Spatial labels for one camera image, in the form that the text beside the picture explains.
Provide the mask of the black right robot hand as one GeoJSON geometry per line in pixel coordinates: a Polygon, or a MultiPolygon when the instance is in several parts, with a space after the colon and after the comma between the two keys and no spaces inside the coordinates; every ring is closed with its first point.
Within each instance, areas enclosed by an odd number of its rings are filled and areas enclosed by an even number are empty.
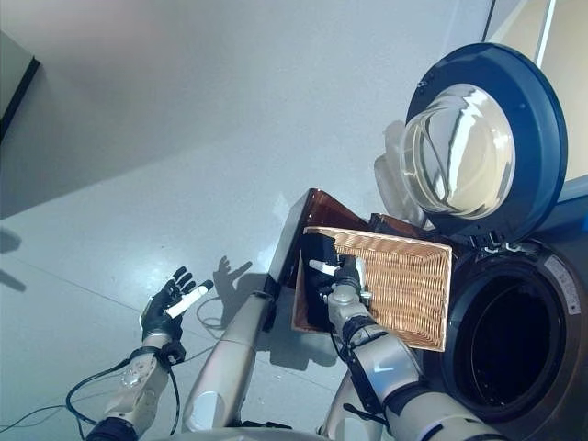
{"type": "Polygon", "coordinates": [[[370,306],[373,294],[367,291],[365,264],[362,258],[352,254],[340,254],[336,265],[311,259],[309,267],[330,278],[330,283],[323,283],[318,288],[318,295],[324,302],[327,302],[327,297],[336,286],[346,284],[356,289],[359,301],[364,306],[370,306]]]}

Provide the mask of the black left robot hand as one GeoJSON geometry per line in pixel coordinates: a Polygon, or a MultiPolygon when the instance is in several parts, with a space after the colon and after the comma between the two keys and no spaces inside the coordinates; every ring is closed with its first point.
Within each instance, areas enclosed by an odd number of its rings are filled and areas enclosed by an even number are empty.
{"type": "Polygon", "coordinates": [[[142,339],[164,334],[179,341],[183,315],[214,287],[210,279],[197,283],[185,266],[180,266],[154,295],[140,316],[142,339]]]}

